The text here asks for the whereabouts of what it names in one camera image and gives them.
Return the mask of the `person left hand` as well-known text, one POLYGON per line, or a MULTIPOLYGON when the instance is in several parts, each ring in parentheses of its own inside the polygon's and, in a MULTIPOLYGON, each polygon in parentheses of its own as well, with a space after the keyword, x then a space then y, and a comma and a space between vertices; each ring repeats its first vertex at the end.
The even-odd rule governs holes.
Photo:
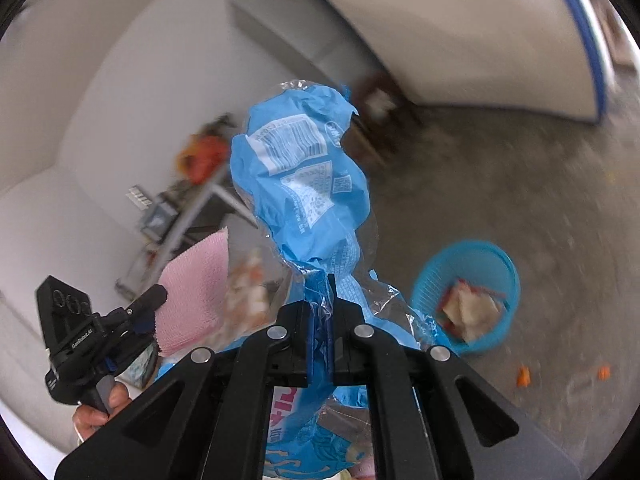
POLYGON ((102 428, 132 402, 127 387, 115 382, 108 397, 108 405, 112 411, 105 414, 92 406, 80 404, 73 414, 73 425, 80 442, 92 437, 96 430, 102 428))

